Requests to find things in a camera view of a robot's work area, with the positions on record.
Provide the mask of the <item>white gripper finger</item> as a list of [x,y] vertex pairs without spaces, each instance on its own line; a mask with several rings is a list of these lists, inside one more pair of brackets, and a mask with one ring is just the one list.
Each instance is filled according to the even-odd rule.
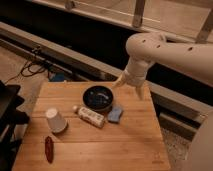
[[121,87],[126,83],[126,77],[125,74],[122,73],[118,79],[113,83],[112,87],[113,88],[117,88],[117,87]]
[[145,92],[144,86],[139,86],[136,88],[136,93],[140,100],[144,99],[144,92]]

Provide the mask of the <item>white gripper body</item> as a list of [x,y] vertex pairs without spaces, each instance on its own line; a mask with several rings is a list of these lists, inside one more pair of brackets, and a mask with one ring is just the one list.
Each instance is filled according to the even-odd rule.
[[148,70],[153,62],[130,58],[123,72],[125,82],[134,87],[141,87],[146,80]]

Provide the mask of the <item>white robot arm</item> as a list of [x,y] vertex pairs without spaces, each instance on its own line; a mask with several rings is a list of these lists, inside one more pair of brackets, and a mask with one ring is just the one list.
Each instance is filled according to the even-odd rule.
[[[213,44],[168,43],[158,33],[137,33],[126,42],[128,64],[114,86],[128,84],[139,97],[154,63],[179,71],[213,88]],[[189,147],[182,171],[213,171],[213,110]]]

